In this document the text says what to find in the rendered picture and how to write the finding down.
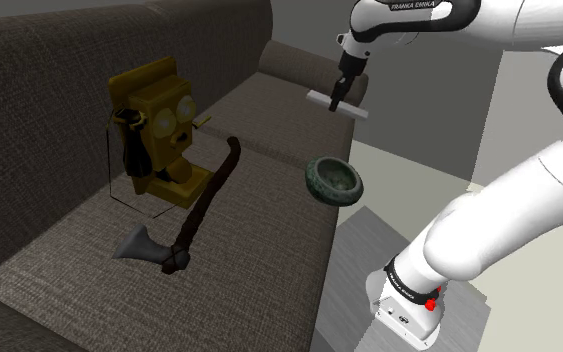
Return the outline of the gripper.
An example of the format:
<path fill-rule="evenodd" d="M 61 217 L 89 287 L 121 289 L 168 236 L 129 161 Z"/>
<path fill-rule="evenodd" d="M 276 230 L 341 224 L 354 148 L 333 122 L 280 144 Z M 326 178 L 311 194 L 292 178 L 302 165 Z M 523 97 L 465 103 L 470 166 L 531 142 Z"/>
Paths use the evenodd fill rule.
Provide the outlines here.
<path fill-rule="evenodd" d="M 366 58 L 356 57 L 347 52 L 342 53 L 338 63 L 341 77 L 335 82 L 330 96 L 331 102 L 329 104 L 329 110 L 331 112 L 337 110 L 339 103 L 344 100 L 351 87 L 351 81 L 363 73 L 366 64 Z"/>

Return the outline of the white flat bar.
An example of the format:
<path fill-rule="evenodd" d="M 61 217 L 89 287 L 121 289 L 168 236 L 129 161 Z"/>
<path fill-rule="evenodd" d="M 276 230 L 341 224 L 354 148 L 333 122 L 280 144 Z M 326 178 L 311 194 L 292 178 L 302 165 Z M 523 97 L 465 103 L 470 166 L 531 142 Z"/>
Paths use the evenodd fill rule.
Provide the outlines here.
<path fill-rule="evenodd" d="M 331 106 L 331 102 L 332 102 L 329 96 L 314 90 L 310 90 L 306 94 L 306 99 L 320 106 L 323 106 L 326 109 L 328 109 Z M 341 113 L 353 119 L 366 120 L 369 116 L 369 113 L 366 110 L 363 110 L 359 107 L 353 106 L 346 102 L 338 103 L 335 112 Z"/>

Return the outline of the green stone bowl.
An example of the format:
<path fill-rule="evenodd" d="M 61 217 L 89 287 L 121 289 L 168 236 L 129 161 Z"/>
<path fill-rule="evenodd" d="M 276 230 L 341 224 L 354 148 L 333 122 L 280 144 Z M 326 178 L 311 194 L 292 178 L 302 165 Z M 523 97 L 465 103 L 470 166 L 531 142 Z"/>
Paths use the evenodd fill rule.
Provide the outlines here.
<path fill-rule="evenodd" d="M 330 156 L 317 157 L 308 163 L 305 183 L 316 200 L 336 207 L 357 203 L 364 192 L 357 171 L 346 161 Z"/>

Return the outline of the yellow antique telephone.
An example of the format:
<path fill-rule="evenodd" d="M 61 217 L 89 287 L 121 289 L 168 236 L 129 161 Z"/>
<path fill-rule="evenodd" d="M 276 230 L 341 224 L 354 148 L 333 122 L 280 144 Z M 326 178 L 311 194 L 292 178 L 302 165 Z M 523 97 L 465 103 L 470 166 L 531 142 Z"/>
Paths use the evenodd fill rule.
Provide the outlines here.
<path fill-rule="evenodd" d="M 168 56 L 111 77 L 108 92 L 134 192 L 189 208 L 214 173 L 183 156 L 192 144 L 197 107 L 176 60 Z"/>

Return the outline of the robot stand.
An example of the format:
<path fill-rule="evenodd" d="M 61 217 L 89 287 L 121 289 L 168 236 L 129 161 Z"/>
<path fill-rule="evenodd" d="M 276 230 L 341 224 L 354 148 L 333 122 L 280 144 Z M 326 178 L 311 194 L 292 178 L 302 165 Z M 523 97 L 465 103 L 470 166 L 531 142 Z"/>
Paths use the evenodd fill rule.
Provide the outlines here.
<path fill-rule="evenodd" d="M 407 244 L 367 207 L 337 227 L 310 352 L 417 352 L 374 319 L 365 291 L 368 274 Z M 441 331 L 425 352 L 478 352 L 490 315 L 486 297 L 469 283 L 451 281 L 441 300 Z"/>

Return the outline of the dark brown fabric sofa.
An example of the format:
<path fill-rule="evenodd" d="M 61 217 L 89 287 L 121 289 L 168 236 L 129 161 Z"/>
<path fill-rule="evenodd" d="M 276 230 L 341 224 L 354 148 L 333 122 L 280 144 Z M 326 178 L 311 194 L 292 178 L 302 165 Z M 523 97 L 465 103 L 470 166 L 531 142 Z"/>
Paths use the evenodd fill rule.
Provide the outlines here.
<path fill-rule="evenodd" d="M 0 352 L 309 351 L 338 211 L 304 170 L 347 158 L 354 123 L 306 99 L 336 63 L 272 26 L 270 0 L 0 18 Z M 187 215 L 134 194 L 109 123 L 109 79 L 166 56 L 203 120 L 186 157 L 216 169 L 242 146 L 173 275 L 113 258 L 135 225 L 170 244 Z"/>

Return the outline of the dark-handled grey axe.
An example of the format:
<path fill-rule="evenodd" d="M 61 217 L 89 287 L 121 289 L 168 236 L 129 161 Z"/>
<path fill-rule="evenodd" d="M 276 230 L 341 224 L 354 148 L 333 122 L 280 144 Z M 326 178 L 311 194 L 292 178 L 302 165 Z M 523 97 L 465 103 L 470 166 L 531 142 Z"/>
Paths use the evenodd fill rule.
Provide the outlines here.
<path fill-rule="evenodd" d="M 113 259 L 135 259 L 158 264 L 161 266 L 161 271 L 167 275 L 187 268 L 191 258 L 190 246 L 206 212 L 217 192 L 234 171 L 241 156 L 241 144 L 237 137 L 230 136 L 226 142 L 230 148 L 229 154 L 189 212 L 175 242 L 170 247 L 160 245 L 149 237 L 145 225 L 138 224 L 118 245 L 112 255 Z"/>

